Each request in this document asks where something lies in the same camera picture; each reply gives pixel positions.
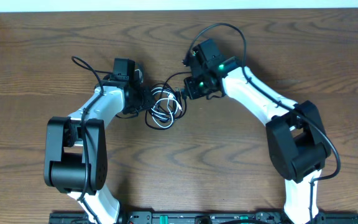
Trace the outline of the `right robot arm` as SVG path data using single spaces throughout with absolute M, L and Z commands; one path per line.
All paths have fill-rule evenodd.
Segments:
M 184 83 L 192 100 L 220 91 L 265 126 L 270 160 L 285 180 L 284 212 L 292 223 L 311 223 L 319 212 L 316 184 L 332 150 L 317 107 L 272 90 L 212 39 L 191 44 L 183 64 L 191 69 Z

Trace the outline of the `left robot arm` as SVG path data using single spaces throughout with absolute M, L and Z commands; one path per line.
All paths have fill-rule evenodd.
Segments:
M 120 114 L 134 117 L 151 107 L 152 95 L 142 84 L 143 68 L 133 60 L 117 58 L 111 71 L 102 72 L 79 57 L 71 59 L 90 71 L 97 84 L 79 109 L 48 121 L 44 181 L 76 200 L 82 211 L 53 212 L 49 222 L 128 223 L 127 212 L 106 185 L 106 128 Z

